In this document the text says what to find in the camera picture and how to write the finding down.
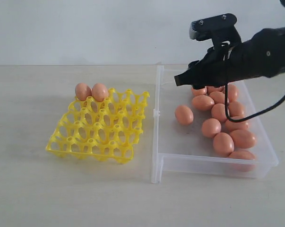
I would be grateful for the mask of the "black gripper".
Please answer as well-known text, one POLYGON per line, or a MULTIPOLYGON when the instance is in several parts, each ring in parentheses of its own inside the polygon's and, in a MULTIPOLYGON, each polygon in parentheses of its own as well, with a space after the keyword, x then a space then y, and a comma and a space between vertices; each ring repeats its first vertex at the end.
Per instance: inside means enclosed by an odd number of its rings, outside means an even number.
POLYGON ((177 87, 183 85, 192 85, 194 88, 220 87, 229 82, 253 77, 247 44, 232 47, 225 45, 219 51, 210 48, 202 60, 190 62, 188 69, 174 76, 177 87))

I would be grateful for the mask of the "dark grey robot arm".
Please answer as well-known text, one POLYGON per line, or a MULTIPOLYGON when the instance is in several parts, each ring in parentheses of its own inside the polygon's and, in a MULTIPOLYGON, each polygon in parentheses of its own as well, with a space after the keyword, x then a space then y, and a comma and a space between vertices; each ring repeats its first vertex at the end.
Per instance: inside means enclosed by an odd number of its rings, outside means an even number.
POLYGON ((191 62, 184 73, 174 77, 177 86, 221 87, 230 82, 285 73, 285 27, 264 28, 242 42, 236 22, 236 16, 227 13, 191 23, 190 38, 210 39, 213 46, 203 59, 191 62))

